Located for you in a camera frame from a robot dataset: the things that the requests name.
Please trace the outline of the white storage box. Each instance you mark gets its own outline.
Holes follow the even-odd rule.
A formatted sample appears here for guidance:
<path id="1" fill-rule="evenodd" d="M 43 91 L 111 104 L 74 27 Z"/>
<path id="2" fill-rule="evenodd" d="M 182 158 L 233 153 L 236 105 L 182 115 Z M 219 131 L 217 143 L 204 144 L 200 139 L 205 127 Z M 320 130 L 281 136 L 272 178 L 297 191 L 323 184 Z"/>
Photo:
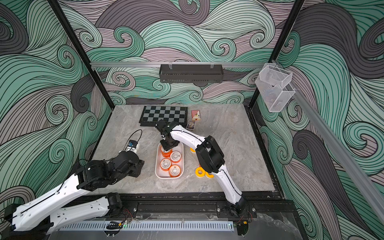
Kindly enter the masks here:
<path id="1" fill-rule="evenodd" d="M 184 173 L 184 145 L 178 144 L 165 151 L 161 144 L 157 147 L 155 175 L 159 179 L 177 179 Z"/>

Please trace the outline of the orange tape roll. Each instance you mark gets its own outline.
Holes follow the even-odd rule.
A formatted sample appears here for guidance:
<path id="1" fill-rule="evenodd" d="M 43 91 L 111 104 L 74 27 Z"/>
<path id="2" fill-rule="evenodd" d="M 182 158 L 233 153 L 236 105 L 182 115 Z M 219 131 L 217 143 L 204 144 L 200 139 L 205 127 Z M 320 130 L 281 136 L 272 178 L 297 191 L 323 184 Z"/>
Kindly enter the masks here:
<path id="1" fill-rule="evenodd" d="M 181 174 L 181 168 L 178 165 L 172 165 L 169 168 L 169 175 L 171 178 L 177 178 Z"/>
<path id="2" fill-rule="evenodd" d="M 179 151 L 173 151 L 170 155 L 170 160 L 172 163 L 179 163 L 182 159 L 182 154 Z"/>
<path id="3" fill-rule="evenodd" d="M 171 166 L 172 166 L 172 162 L 170 159 L 165 158 L 160 162 L 160 168 L 162 171 L 168 171 Z"/>
<path id="4" fill-rule="evenodd" d="M 164 158 L 169 158 L 172 154 L 173 150 L 170 149 L 170 150 L 165 150 L 162 146 L 161 146 L 161 154 Z"/>

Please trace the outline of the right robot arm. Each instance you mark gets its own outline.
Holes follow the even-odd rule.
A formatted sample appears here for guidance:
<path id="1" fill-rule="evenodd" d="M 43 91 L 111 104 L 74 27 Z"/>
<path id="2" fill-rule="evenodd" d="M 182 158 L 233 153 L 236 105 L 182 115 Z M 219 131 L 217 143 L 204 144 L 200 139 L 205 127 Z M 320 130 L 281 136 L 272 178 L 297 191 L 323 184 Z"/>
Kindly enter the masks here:
<path id="1" fill-rule="evenodd" d="M 247 200 L 231 178 L 225 155 L 214 137 L 199 136 L 177 122 L 167 123 L 161 120 L 155 124 L 155 128 L 162 136 L 160 143 L 164 150 L 170 150 L 180 143 L 195 150 L 200 166 L 207 173 L 213 174 L 222 188 L 231 211 L 238 215 L 244 214 L 248 206 Z"/>

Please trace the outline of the orange tape roll top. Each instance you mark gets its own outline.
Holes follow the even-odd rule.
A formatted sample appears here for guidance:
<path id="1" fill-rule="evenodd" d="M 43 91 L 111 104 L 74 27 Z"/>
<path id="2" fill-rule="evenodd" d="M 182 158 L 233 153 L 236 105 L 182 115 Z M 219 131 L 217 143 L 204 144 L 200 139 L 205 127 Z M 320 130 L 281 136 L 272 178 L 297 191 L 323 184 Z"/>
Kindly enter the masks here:
<path id="1" fill-rule="evenodd" d="M 161 146 L 161 154 L 164 158 L 169 158 L 172 154 L 173 150 L 170 149 L 170 150 L 165 150 L 162 146 Z"/>

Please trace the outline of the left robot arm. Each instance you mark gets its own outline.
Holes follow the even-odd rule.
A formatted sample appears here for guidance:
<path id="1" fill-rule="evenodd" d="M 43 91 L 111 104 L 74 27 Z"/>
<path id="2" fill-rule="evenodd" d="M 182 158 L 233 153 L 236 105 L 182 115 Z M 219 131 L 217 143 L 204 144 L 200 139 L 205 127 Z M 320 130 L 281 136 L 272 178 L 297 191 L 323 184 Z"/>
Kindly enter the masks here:
<path id="1" fill-rule="evenodd" d="M 135 151 L 122 151 L 110 160 L 91 160 L 78 168 L 62 184 L 23 205 L 6 207 L 5 220 L 10 226 L 2 231 L 3 240 L 42 240 L 52 232 L 88 219 L 117 217 L 123 213 L 119 193 L 84 204 L 67 204 L 97 189 L 114 185 L 129 176 L 137 178 L 145 162 Z"/>

